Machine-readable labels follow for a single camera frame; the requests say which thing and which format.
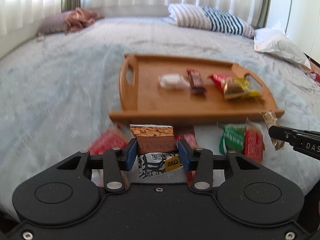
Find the beige nougat bar packet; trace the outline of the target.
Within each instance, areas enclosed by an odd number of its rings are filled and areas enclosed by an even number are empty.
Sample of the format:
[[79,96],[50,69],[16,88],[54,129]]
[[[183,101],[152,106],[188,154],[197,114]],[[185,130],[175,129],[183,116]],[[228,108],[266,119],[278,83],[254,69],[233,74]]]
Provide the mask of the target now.
[[266,124],[268,135],[272,141],[274,149],[276,151],[284,147],[285,141],[283,140],[283,132],[280,128],[280,124],[273,111],[261,112],[261,115]]

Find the brown chocolate bar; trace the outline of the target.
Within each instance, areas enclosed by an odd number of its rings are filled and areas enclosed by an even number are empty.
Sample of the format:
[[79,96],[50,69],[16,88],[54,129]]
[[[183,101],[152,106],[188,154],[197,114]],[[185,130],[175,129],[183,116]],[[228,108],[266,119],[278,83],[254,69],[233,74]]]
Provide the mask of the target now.
[[190,82],[191,93],[194,95],[204,96],[206,88],[200,72],[198,70],[188,69],[187,74]]
[[174,127],[174,137],[176,141],[185,140],[192,149],[198,148],[193,126]]

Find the green wasabi peas packet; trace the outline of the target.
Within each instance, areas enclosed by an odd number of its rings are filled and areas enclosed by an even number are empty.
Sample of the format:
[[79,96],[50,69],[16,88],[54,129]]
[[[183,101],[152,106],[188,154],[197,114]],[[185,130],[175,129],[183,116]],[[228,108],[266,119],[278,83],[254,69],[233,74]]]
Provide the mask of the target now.
[[246,125],[227,124],[222,127],[222,130],[219,152],[221,154],[226,154],[229,151],[243,153]]

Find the almond picture snack packet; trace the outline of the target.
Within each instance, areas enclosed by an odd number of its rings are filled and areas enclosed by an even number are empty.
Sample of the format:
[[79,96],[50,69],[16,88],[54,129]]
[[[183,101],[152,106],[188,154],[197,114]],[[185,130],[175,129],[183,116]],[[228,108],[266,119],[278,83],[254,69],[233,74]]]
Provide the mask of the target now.
[[174,136],[168,125],[130,125],[137,141],[139,178],[147,179],[182,166]]

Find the red clear cracker packet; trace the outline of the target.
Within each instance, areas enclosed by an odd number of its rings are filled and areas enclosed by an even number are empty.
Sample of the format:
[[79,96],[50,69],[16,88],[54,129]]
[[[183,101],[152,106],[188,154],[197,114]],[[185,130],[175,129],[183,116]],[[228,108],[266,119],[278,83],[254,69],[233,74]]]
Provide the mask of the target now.
[[259,123],[246,119],[244,140],[244,155],[249,159],[262,164],[265,150],[262,126]]

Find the yellow snack packet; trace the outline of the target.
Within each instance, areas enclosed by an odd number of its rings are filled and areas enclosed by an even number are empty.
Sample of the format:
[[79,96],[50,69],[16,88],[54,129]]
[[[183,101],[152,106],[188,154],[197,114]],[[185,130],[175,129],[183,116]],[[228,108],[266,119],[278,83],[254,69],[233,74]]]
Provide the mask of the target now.
[[259,98],[261,93],[251,88],[251,83],[245,78],[229,77],[225,80],[223,96],[226,100]]

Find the red peanut snack packet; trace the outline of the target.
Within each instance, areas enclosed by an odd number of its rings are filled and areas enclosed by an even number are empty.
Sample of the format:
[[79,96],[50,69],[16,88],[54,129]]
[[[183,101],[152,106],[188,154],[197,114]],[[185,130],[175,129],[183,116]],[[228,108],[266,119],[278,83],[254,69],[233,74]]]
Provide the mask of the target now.
[[228,74],[225,74],[225,73],[213,73],[210,76],[208,76],[208,79],[213,81],[216,88],[223,95],[225,84],[228,80],[232,79],[232,77]]

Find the white pastry packet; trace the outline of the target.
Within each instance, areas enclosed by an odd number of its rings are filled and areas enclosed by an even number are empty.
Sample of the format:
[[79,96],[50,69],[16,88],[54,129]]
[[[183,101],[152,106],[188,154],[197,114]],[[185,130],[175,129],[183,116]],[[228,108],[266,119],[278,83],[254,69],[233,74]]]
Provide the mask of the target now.
[[158,78],[159,84],[166,90],[180,90],[190,87],[190,83],[180,74],[165,74]]

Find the white pillow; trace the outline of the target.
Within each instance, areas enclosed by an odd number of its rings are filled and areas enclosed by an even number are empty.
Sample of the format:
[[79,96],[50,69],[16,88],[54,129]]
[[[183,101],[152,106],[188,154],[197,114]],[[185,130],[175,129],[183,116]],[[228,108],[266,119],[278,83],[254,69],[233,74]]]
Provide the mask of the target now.
[[295,65],[300,65],[310,72],[310,61],[306,55],[287,37],[281,22],[271,28],[260,28],[255,31],[254,50],[267,53]]

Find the striped pillow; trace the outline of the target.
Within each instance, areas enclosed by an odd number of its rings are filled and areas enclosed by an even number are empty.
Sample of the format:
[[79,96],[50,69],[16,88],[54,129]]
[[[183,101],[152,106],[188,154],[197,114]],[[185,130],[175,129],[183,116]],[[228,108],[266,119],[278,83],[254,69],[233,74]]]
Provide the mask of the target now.
[[255,36],[254,28],[247,22],[212,7],[171,3],[168,5],[168,12],[178,27],[210,30],[246,38]]

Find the pink crumpled cloth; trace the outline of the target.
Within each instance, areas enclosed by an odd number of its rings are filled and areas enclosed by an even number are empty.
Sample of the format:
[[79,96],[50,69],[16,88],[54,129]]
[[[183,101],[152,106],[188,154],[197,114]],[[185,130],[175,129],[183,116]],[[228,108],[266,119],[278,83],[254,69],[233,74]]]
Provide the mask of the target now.
[[75,10],[70,11],[64,18],[66,24],[65,33],[81,31],[82,29],[95,24],[97,20],[103,18],[104,16],[99,12],[84,8],[76,8]]

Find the purple pillow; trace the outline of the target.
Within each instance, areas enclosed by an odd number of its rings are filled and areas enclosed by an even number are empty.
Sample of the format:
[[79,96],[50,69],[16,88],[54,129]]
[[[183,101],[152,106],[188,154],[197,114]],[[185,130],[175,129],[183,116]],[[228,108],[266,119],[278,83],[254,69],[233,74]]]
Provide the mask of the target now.
[[66,31],[65,18],[68,13],[68,11],[62,12],[45,19],[37,30],[37,36],[54,33],[64,33]]

